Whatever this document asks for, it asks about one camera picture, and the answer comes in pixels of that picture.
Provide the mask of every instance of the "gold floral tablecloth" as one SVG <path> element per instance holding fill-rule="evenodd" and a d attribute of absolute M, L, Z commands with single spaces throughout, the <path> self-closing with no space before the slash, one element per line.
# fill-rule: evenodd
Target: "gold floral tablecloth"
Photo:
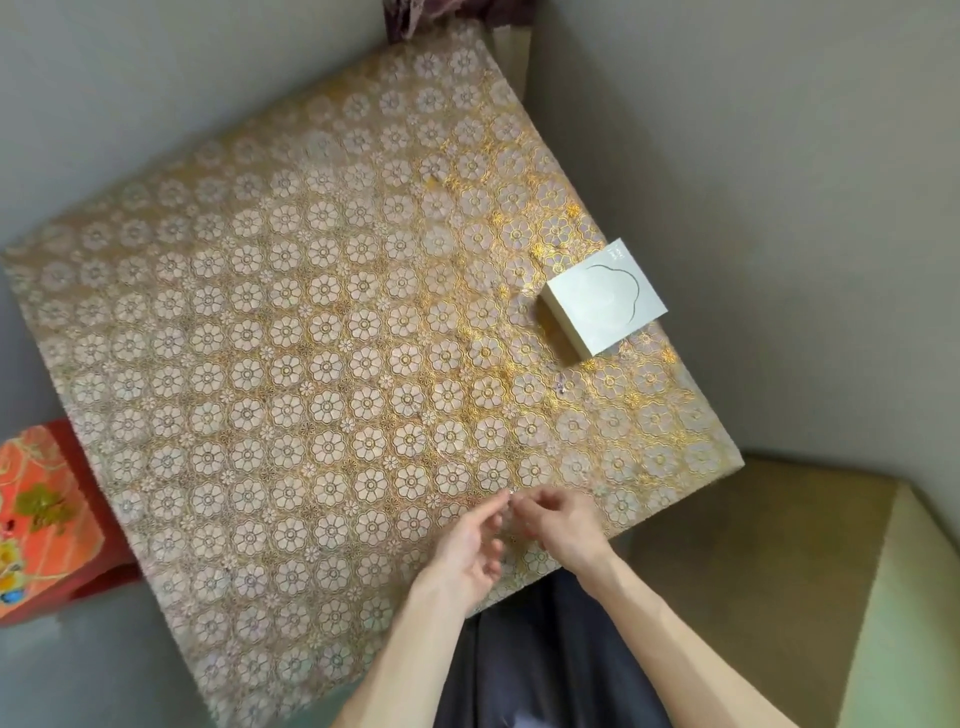
<path fill-rule="evenodd" d="M 657 324 L 567 360 L 537 295 L 603 245 L 458 26 L 5 251 L 218 723 L 361 674 L 439 529 L 492 491 L 590 490 L 613 534 L 741 464 Z M 491 600 L 555 567 L 511 539 Z"/>

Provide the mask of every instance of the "dark pants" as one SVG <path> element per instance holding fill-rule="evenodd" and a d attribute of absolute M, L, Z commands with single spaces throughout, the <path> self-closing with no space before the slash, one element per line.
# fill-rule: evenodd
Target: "dark pants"
<path fill-rule="evenodd" d="M 434 728 L 670 728 L 607 613 L 561 570 L 469 619 Z"/>

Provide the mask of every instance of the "forearm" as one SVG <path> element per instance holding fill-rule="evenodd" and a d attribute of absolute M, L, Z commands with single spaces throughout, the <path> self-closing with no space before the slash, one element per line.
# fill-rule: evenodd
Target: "forearm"
<path fill-rule="evenodd" d="M 465 614 L 459 596 L 422 573 L 387 644 L 333 728 L 430 728 Z"/>
<path fill-rule="evenodd" d="M 676 728 L 796 728 L 611 554 L 582 578 L 657 690 Z"/>

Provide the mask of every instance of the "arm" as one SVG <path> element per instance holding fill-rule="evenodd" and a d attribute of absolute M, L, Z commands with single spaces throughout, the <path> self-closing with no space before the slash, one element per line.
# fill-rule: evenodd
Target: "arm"
<path fill-rule="evenodd" d="M 677 728 L 796 728 L 613 553 L 590 496 L 537 488 L 512 506 L 610 615 Z"/>
<path fill-rule="evenodd" d="M 386 646 L 333 728 L 431 728 L 460 629 L 500 577 L 508 491 L 480 503 L 440 540 L 391 628 Z"/>

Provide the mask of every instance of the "white box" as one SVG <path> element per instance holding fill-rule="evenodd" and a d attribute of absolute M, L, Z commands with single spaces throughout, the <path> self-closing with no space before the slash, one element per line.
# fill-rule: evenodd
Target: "white box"
<path fill-rule="evenodd" d="M 541 294 L 585 360 L 666 313 L 619 238 L 549 280 Z"/>

